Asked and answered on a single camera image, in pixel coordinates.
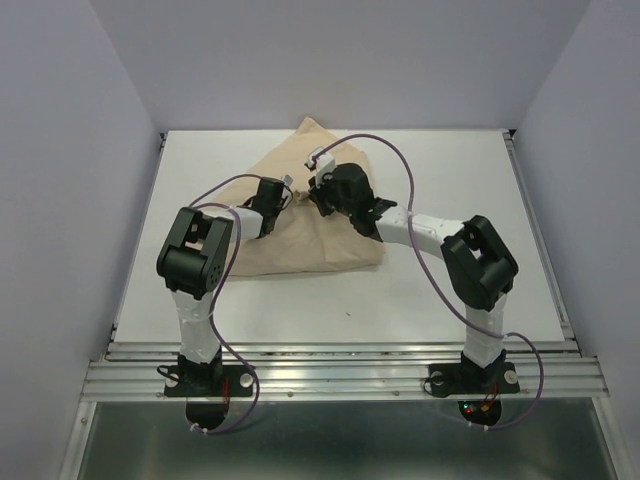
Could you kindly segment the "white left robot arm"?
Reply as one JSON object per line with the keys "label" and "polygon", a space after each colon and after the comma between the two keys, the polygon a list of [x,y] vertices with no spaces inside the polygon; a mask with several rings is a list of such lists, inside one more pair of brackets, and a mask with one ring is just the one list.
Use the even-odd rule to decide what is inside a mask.
{"label": "white left robot arm", "polygon": [[242,240],[260,239],[275,228],[293,199],[293,179],[261,177],[253,196],[238,206],[203,202],[181,208],[160,250],[156,270],[171,291],[180,322],[178,365],[199,393],[222,382],[221,341],[211,326],[215,294],[230,273],[228,255]]}

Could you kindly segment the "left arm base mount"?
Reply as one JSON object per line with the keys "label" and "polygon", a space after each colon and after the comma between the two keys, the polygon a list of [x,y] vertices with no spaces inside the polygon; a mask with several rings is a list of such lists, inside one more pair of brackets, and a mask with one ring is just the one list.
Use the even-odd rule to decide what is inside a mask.
{"label": "left arm base mount", "polygon": [[[182,354],[175,365],[159,365],[156,373],[164,380],[163,395],[184,399],[185,419],[191,431],[202,435],[230,434],[253,413],[260,382],[252,365],[243,359],[225,365],[219,350],[210,363],[194,363]],[[230,418],[233,399],[251,399],[247,410]]]}

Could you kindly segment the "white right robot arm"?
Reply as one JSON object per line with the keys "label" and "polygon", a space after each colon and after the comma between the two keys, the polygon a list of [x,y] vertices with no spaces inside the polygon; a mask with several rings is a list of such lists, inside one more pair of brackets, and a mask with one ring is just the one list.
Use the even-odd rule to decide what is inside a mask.
{"label": "white right robot arm", "polygon": [[444,262],[452,288],[465,306],[467,326],[460,366],[463,384],[482,390],[496,378],[494,362],[503,346],[506,295],[519,271],[491,222],[476,215],[467,221],[414,214],[377,197],[367,174],[355,163],[337,164],[329,155],[309,158],[305,167],[309,198],[321,216],[340,213],[361,236],[415,248]]}

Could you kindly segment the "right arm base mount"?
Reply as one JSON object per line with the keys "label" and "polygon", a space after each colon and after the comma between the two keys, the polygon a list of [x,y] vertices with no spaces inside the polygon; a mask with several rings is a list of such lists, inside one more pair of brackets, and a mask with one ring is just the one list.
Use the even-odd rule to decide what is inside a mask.
{"label": "right arm base mount", "polygon": [[458,410],[463,419],[491,429],[502,415],[500,396],[519,393],[520,384],[515,365],[506,360],[506,351],[502,350],[486,367],[479,367],[464,354],[457,363],[431,364],[422,389],[435,398],[462,396]]}

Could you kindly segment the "beige cloth drape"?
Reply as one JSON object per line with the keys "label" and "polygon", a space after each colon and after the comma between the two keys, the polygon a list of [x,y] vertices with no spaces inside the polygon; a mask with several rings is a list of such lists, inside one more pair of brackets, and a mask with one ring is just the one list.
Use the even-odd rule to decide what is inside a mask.
{"label": "beige cloth drape", "polygon": [[336,139],[307,117],[292,135],[249,169],[252,174],[271,178],[290,176],[293,201],[278,216],[272,233],[241,243],[232,275],[340,272],[383,262],[385,247],[381,243],[359,235],[339,213],[321,216],[308,199],[312,173],[304,161],[314,150]]}

